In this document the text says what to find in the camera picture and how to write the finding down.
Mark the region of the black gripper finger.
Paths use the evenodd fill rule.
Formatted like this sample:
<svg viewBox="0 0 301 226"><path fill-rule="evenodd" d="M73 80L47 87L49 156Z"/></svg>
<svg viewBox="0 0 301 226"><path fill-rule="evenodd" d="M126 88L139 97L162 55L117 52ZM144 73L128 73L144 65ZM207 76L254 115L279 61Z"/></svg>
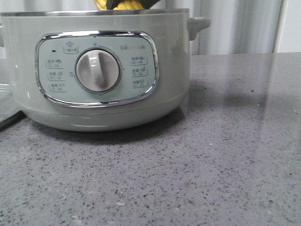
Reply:
<svg viewBox="0 0 301 226"><path fill-rule="evenodd" d="M150 9L159 0L102 0L101 10Z"/></svg>

